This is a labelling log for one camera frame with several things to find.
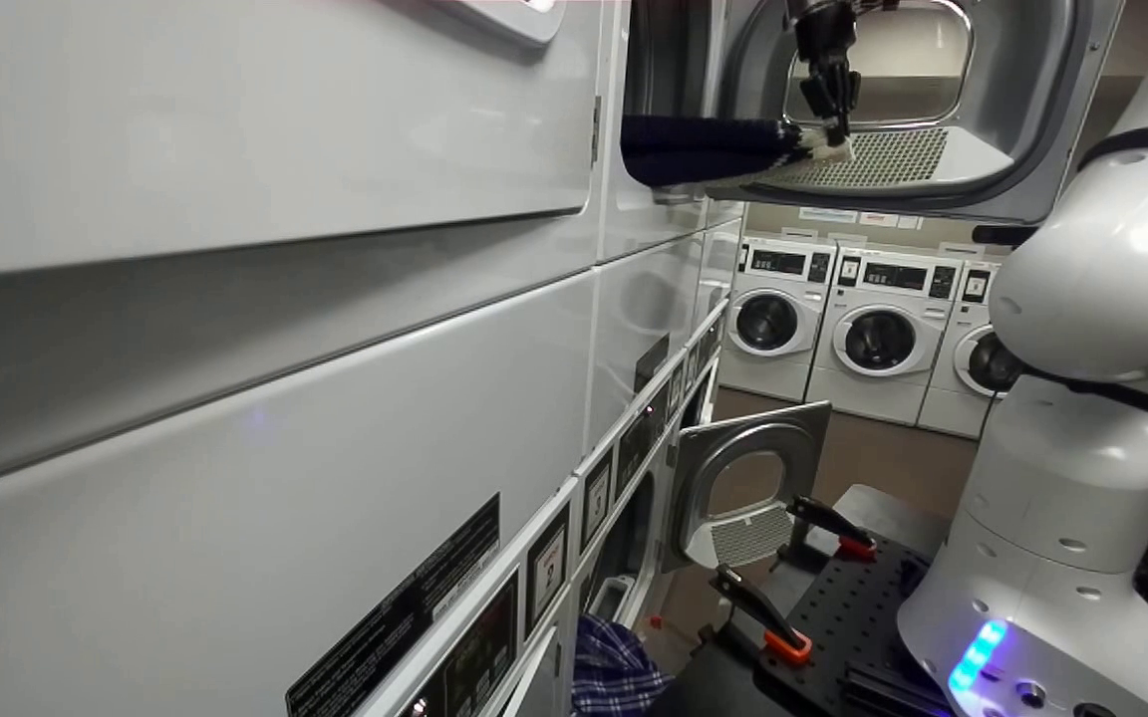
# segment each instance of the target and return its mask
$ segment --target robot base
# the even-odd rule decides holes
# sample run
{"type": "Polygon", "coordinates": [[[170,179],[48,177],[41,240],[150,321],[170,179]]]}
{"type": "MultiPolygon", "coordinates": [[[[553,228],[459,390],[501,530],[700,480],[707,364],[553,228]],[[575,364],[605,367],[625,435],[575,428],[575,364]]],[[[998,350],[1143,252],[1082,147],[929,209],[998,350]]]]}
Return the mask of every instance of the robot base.
{"type": "Polygon", "coordinates": [[[1143,548],[1148,415],[1021,379],[901,643],[970,717],[1148,717],[1143,548]]]}

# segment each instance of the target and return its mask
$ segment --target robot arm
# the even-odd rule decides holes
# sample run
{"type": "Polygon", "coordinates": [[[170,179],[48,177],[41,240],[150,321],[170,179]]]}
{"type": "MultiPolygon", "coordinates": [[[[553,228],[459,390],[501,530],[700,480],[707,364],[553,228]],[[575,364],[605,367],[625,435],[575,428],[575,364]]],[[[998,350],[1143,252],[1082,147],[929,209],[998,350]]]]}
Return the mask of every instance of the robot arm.
{"type": "Polygon", "coordinates": [[[994,326],[1043,379],[985,428],[950,548],[898,625],[956,711],[1148,717],[1148,82],[1006,262],[994,326]],[[1002,649],[975,649],[1006,625],[1002,649]]]}
{"type": "Polygon", "coordinates": [[[796,36],[796,55],[811,64],[811,82],[803,86],[812,116],[832,121],[828,144],[851,141],[851,116],[861,91],[861,76],[851,70],[851,47],[856,46],[856,15],[885,7],[898,0],[789,0],[787,26],[796,36]]]}

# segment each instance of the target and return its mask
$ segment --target blue led light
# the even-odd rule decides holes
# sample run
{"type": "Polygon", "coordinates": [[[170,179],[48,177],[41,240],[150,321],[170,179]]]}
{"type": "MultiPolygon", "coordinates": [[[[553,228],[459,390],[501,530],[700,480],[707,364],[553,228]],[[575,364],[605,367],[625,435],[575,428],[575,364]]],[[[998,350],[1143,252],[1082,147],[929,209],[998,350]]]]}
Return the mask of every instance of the blue led light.
{"type": "Polygon", "coordinates": [[[998,649],[1010,637],[1010,622],[985,622],[970,646],[970,654],[962,659],[962,666],[950,672],[950,690],[952,695],[971,695],[975,678],[985,672],[985,666],[998,659],[998,649]]]}

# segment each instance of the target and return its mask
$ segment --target circular door window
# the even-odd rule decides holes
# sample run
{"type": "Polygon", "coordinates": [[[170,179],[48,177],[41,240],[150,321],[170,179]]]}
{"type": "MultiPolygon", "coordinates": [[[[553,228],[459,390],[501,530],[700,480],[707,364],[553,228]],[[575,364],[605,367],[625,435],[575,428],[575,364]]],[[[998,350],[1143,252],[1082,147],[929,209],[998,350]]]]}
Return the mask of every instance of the circular door window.
{"type": "Polygon", "coordinates": [[[1010,347],[1002,342],[998,333],[985,333],[971,339],[971,350],[962,367],[963,382],[975,390],[975,395],[1006,395],[1014,390],[1014,382],[1021,379],[1021,364],[1015,356],[1010,356],[1010,347]]]}
{"type": "Polygon", "coordinates": [[[781,295],[754,295],[743,302],[734,326],[743,347],[772,356],[796,339],[803,321],[781,295]]]}
{"type": "Polygon", "coordinates": [[[851,323],[847,356],[856,371],[894,371],[918,350],[918,326],[898,313],[865,313],[851,323]]]}

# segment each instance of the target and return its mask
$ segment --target washing machine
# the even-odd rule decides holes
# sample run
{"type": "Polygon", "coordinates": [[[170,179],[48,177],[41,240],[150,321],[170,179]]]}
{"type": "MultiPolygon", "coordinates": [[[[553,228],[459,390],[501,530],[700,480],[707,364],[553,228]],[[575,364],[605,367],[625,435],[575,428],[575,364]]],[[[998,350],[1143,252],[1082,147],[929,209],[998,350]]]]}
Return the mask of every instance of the washing machine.
{"type": "Polygon", "coordinates": [[[727,323],[720,387],[803,403],[836,245],[747,240],[727,323]]]}
{"type": "Polygon", "coordinates": [[[987,293],[1002,271],[1002,256],[971,258],[963,269],[962,298],[950,314],[942,360],[934,367],[921,428],[975,439],[985,415],[1015,382],[1021,364],[1006,350],[987,326],[987,293]]]}
{"type": "Polygon", "coordinates": [[[913,428],[956,298],[962,258],[847,249],[828,293],[811,398],[913,428]]]}

